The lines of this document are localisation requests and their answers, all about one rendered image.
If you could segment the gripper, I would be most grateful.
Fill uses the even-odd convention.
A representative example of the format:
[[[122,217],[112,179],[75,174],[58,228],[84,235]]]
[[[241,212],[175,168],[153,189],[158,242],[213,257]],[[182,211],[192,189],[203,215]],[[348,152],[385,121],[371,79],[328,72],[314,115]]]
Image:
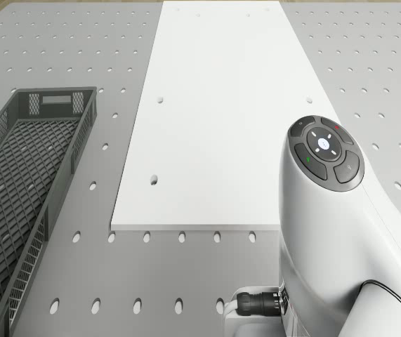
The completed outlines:
[[[238,289],[223,309],[223,337],[286,337],[279,288]]]

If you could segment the white board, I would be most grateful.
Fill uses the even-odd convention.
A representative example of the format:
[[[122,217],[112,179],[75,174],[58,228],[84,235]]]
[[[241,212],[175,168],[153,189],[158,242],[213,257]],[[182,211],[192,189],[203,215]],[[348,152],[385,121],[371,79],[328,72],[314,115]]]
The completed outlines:
[[[166,1],[111,219],[278,230],[289,127],[336,113],[276,1]]]

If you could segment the dark grey basket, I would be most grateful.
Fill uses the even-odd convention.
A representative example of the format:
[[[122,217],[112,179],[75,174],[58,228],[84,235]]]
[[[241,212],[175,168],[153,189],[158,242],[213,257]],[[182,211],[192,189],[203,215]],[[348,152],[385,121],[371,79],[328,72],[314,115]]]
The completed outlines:
[[[97,109],[94,86],[17,90],[0,111],[0,337],[11,337]]]

